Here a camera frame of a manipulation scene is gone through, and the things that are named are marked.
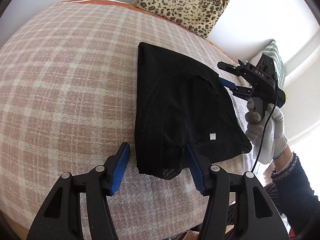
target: human hand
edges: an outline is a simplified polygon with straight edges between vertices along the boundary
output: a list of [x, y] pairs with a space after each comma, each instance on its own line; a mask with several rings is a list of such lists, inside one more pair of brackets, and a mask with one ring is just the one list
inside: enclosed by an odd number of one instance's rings
[[[261, 120], [260, 114], [254, 109], [254, 101], [252, 98], [250, 98], [247, 102], [247, 108], [249, 112], [245, 114], [245, 119], [248, 122], [247, 130], [245, 132], [246, 136], [249, 138], [250, 141], [252, 141], [253, 144], [255, 144], [255, 141], [259, 136], [262, 135], [263, 128], [265, 125], [266, 119], [269, 117], [272, 109], [273, 104], [269, 104], [267, 107], [266, 115], [263, 120]], [[282, 111], [279, 109], [278, 106], [276, 106], [271, 119], [275, 123], [274, 128], [274, 138], [273, 138], [273, 144], [274, 144], [274, 152], [273, 152], [273, 159], [278, 158], [284, 149], [287, 147], [288, 139], [284, 134], [284, 116]]]

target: leopard print bag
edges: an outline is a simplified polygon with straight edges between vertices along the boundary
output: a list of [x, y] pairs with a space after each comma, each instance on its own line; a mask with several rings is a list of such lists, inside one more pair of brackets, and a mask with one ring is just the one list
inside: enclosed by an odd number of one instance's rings
[[207, 38], [230, 0], [138, 0], [136, 7]]

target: glove cuff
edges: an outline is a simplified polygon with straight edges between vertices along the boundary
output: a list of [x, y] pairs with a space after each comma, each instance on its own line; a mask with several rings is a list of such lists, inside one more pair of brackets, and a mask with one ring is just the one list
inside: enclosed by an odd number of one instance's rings
[[288, 138], [285, 136], [285, 134], [282, 134], [280, 137], [278, 137], [275, 141], [275, 151], [273, 154], [273, 159], [277, 159], [280, 157], [280, 155], [283, 153], [284, 149], [288, 145]]

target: bed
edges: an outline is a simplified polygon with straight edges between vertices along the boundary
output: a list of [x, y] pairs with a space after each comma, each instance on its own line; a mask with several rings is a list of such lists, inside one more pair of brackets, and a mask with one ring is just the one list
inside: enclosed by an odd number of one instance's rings
[[[123, 141], [131, 157], [119, 191], [108, 198], [119, 239], [163, 239], [202, 222], [208, 198], [196, 190], [188, 169], [169, 181], [138, 174], [134, 121], [141, 41], [192, 57], [241, 85], [217, 68], [219, 61], [236, 63], [214, 44], [114, 1], [54, 3], [1, 48], [0, 210], [21, 228], [30, 228], [63, 172], [90, 171]], [[245, 130], [246, 102], [231, 98]], [[253, 166], [252, 153], [219, 165], [243, 174]], [[90, 239], [84, 195], [81, 203], [84, 238]]]

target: white clothing tag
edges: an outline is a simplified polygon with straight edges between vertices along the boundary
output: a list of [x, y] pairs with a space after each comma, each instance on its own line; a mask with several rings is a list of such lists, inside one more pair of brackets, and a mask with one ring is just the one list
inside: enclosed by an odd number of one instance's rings
[[215, 140], [216, 139], [216, 134], [215, 133], [211, 133], [210, 134], [210, 140]]

